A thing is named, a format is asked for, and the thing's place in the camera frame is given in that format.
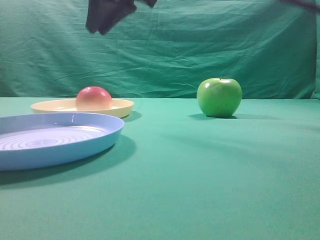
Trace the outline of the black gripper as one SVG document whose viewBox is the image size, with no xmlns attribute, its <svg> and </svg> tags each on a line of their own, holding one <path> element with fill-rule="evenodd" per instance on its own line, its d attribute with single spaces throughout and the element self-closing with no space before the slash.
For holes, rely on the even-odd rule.
<svg viewBox="0 0 320 240">
<path fill-rule="evenodd" d="M 136 10 L 134 0 L 89 0 L 85 27 L 91 34 L 104 36 Z"/>
</svg>

